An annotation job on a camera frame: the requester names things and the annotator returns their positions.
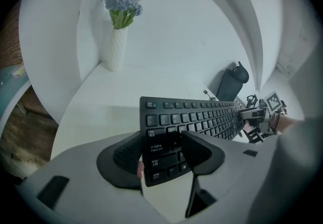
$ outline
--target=brick wall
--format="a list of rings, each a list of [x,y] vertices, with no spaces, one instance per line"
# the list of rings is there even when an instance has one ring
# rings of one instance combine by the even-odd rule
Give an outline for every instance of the brick wall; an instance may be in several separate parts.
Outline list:
[[[20,2],[11,8],[0,28],[0,69],[22,63],[18,32]]]

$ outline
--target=white table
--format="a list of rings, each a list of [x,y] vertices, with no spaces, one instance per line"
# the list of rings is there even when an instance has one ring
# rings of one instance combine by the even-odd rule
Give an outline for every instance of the white table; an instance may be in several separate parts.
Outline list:
[[[103,64],[98,65],[67,107],[51,158],[80,144],[138,131],[142,96],[208,100],[204,89],[213,95],[203,84],[182,77],[129,65],[113,73]],[[185,216],[192,178],[190,172],[150,188],[142,178],[144,197],[170,222],[179,222]]]

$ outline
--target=white surface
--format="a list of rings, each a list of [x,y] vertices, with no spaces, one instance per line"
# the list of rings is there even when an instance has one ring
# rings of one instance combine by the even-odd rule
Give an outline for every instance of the white surface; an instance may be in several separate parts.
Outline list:
[[[250,73],[241,40],[214,0],[141,0],[143,14],[129,27],[125,64],[208,84],[221,69],[241,61]],[[77,47],[82,80],[98,62],[112,24],[100,0],[82,0]]]
[[[310,0],[283,1],[284,32],[278,62],[283,72],[292,76],[314,51],[323,31]]]
[[[260,89],[262,78],[262,41],[258,19],[251,0],[213,0],[237,32],[248,56],[254,86]]]
[[[28,77],[48,113],[60,122],[81,85],[76,24],[81,0],[22,0],[21,53]]]
[[[2,136],[2,132],[4,131],[6,122],[7,122],[8,118],[9,118],[12,110],[14,109],[14,107],[18,103],[19,99],[22,97],[22,95],[26,92],[26,90],[30,86],[31,86],[30,80],[28,80],[24,85],[22,85],[20,87],[20,89],[16,92],[16,94],[12,97],[9,104],[7,105],[4,113],[2,114],[2,116],[0,118],[0,139],[1,139],[1,136]]]
[[[280,51],[283,33],[283,0],[251,0],[257,15],[263,50],[261,86],[271,76]]]
[[[289,81],[307,118],[323,115],[322,50],[323,41],[320,41],[313,53]]]
[[[66,109],[51,158],[80,144],[138,131],[139,98],[142,96],[207,100],[204,89],[202,84],[179,80],[159,71],[125,65],[121,72],[113,73],[98,65]],[[169,221],[183,220],[192,177],[193,174],[188,173],[156,187],[143,185],[144,197]]]

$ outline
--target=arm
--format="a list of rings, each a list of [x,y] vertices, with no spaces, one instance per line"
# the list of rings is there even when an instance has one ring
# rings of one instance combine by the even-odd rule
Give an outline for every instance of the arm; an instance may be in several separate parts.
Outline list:
[[[285,115],[280,115],[280,117],[278,117],[277,113],[274,113],[271,116],[271,120],[270,120],[271,124],[272,124],[272,128],[276,128],[277,131],[279,132],[283,132],[285,131],[290,125],[299,122],[296,119],[293,118],[289,118]]]

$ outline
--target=human hand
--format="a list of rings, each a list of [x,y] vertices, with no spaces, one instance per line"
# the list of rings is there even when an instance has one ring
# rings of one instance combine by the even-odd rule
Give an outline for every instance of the human hand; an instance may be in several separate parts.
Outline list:
[[[143,162],[142,162],[142,161],[139,161],[139,162],[138,162],[138,169],[137,169],[137,177],[138,177],[140,180],[141,180],[141,178],[142,178],[142,174],[141,174],[141,172],[143,172],[144,168],[145,168],[145,166],[144,166]]]

